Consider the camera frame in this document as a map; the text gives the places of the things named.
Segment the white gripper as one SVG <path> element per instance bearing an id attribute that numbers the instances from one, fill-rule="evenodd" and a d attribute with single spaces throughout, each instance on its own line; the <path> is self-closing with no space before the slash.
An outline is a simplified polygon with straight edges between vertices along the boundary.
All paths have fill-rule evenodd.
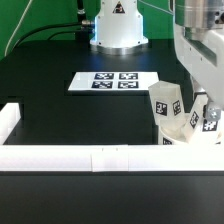
<path id="1" fill-rule="evenodd" d="M 224 28 L 206 30 L 200 45 L 198 50 L 184 37 L 184 28 L 174 25 L 178 60 L 214 101 L 208 100 L 203 116 L 207 121 L 219 121 L 221 108 L 217 104 L 224 104 Z"/>

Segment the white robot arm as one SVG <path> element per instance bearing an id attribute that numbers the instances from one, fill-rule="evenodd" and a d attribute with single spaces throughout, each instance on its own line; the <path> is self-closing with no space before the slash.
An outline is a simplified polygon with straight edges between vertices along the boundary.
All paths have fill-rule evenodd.
<path id="1" fill-rule="evenodd" d="M 143 35 L 139 0 L 100 0 L 95 17 L 94 51 L 125 55 L 148 43 Z M 207 93 L 205 118 L 224 116 L 224 0 L 169 0 L 173 15 L 175 53 Z"/>

